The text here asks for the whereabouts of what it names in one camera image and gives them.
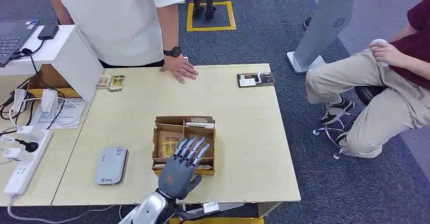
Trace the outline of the seated person's left hand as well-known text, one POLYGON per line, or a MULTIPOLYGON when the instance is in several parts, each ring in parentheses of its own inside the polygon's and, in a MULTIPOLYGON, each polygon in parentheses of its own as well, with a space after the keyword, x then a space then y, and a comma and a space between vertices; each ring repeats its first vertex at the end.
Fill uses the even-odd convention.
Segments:
POLYGON ((375 39, 371 41, 369 49, 375 60, 383 66, 392 65, 402 67, 404 54, 393 45, 389 44, 386 40, 375 39))

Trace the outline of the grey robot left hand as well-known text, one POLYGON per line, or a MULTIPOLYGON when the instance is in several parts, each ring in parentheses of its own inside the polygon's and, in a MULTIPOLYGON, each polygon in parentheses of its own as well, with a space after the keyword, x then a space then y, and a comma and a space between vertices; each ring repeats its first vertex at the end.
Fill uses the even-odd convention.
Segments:
POLYGON ((167 198, 183 200, 201 182, 202 176, 194 176, 210 144, 204 137, 183 138, 173 155, 168 158, 158 178, 157 191, 167 198))

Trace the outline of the standing person's left hand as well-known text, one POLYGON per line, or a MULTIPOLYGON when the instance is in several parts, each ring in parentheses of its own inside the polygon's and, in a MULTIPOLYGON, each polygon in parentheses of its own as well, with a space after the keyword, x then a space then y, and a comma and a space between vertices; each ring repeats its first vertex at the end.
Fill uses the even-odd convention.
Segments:
POLYGON ((179 57, 164 56, 164 65, 159 71, 171 73, 182 84, 186 83, 185 78, 195 80, 198 76, 194 66, 182 54, 179 57))

